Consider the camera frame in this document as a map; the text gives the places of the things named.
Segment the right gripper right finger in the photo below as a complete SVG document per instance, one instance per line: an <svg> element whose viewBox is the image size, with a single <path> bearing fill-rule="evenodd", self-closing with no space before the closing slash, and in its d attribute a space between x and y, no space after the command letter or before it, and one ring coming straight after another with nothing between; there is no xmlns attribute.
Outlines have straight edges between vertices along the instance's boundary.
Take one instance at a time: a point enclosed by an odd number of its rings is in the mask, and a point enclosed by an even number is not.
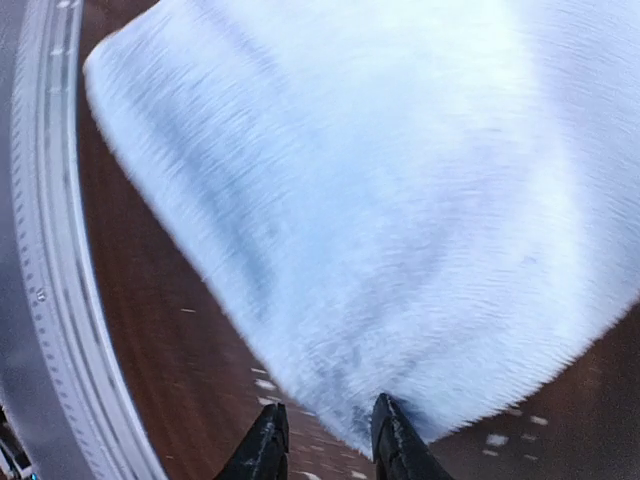
<svg viewBox="0 0 640 480"><path fill-rule="evenodd" d="M379 480L453 480L397 401L386 393L380 394L374 405L371 444Z"/></svg>

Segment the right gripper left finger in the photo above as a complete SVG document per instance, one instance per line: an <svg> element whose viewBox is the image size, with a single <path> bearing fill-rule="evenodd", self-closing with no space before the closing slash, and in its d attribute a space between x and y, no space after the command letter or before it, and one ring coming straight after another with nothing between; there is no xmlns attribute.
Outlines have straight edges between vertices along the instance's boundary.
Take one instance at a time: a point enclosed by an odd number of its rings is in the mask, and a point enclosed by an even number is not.
<svg viewBox="0 0 640 480"><path fill-rule="evenodd" d="M289 424L282 403L270 403L247 431L215 480L286 480Z"/></svg>

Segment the light blue towel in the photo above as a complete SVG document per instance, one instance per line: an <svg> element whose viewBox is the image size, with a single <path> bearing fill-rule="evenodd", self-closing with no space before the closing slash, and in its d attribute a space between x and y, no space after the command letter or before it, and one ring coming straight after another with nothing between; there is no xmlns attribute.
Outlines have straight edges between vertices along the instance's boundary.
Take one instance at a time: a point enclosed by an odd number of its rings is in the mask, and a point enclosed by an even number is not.
<svg viewBox="0 0 640 480"><path fill-rule="evenodd" d="M370 449L537 391L639 298L635 1L161 1L87 97L278 385Z"/></svg>

